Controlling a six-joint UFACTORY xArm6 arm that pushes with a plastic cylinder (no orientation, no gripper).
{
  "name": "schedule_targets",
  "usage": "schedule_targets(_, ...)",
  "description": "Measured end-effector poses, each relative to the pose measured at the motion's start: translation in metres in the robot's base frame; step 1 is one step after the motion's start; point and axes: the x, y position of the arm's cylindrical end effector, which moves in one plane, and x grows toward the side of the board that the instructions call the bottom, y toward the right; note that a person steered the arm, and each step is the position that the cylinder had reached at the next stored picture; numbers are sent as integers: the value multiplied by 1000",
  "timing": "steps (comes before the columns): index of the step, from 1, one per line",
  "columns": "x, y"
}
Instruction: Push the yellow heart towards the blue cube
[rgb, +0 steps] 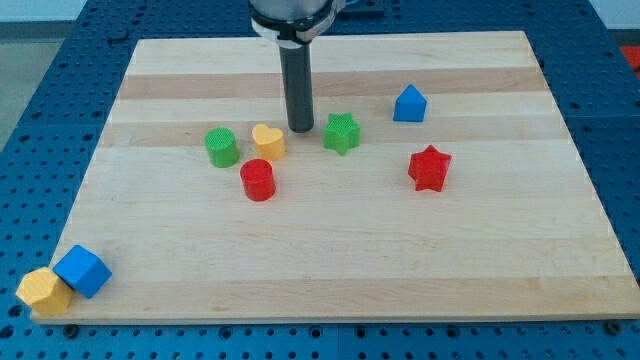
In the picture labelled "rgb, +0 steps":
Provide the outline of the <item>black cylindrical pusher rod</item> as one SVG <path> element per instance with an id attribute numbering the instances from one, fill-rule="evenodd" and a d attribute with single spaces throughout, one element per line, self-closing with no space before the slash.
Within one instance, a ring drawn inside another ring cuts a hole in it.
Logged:
<path id="1" fill-rule="evenodd" d="M 310 46 L 280 48 L 279 54 L 289 129 L 306 133 L 314 126 Z"/>

